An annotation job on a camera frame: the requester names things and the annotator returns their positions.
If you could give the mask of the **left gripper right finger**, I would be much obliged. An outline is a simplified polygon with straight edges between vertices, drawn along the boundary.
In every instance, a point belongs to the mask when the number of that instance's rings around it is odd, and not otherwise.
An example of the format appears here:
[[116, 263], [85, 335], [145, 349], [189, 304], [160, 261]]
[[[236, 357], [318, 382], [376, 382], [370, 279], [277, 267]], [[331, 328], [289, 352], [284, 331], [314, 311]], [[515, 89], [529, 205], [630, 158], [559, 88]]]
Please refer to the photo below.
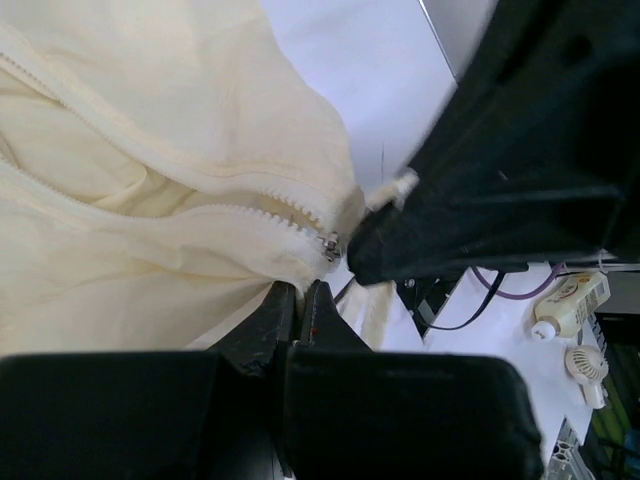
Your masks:
[[287, 358], [287, 457], [298, 479], [538, 479], [524, 380], [494, 357], [377, 353], [328, 284], [305, 297]]

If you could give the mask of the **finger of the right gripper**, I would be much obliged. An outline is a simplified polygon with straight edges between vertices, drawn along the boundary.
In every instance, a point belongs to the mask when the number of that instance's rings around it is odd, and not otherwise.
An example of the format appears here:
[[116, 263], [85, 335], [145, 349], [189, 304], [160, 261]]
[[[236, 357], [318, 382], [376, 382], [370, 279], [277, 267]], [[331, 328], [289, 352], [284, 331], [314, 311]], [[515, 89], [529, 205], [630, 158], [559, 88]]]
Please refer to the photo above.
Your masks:
[[623, 185], [557, 169], [445, 191], [420, 184], [402, 207], [387, 203], [366, 217], [348, 266], [359, 283], [373, 285], [590, 256], [611, 248], [624, 203]]

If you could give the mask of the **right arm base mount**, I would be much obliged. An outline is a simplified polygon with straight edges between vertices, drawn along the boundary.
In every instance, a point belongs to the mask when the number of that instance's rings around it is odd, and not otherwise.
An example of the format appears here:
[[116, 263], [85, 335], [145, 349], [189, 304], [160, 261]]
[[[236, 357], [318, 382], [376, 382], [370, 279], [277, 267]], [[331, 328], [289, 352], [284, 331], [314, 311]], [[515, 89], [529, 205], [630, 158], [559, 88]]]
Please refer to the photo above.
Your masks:
[[418, 333], [424, 337], [458, 284], [463, 272], [411, 278], [396, 285], [396, 291]]

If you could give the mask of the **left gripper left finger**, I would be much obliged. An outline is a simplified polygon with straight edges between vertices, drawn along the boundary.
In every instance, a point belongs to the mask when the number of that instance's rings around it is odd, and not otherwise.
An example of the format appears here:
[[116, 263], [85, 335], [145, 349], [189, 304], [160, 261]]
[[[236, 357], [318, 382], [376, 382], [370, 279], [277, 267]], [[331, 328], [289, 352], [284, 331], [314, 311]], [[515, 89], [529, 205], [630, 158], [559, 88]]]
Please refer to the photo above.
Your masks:
[[1, 362], [5, 479], [281, 479], [274, 363], [295, 318], [275, 283], [202, 350]]

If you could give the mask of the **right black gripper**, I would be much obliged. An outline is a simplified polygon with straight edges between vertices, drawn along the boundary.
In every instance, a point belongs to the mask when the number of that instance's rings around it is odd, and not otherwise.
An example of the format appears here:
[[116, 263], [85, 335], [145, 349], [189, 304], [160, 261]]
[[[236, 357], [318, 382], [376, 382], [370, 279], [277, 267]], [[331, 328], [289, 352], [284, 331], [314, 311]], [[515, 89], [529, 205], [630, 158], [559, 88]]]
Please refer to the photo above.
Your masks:
[[436, 191], [551, 169], [619, 183], [615, 241], [601, 250], [637, 258], [638, 3], [500, 2], [412, 167]]

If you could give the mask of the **cream fabric jacket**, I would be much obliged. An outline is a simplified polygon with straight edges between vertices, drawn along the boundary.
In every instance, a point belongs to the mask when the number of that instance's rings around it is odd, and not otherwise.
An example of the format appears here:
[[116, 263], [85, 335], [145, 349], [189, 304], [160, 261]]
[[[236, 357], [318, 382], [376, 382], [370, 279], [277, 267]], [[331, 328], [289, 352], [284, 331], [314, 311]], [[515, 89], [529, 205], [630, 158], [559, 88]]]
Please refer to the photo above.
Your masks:
[[1, 352], [202, 350], [303, 305], [365, 196], [256, 1], [1, 5]]

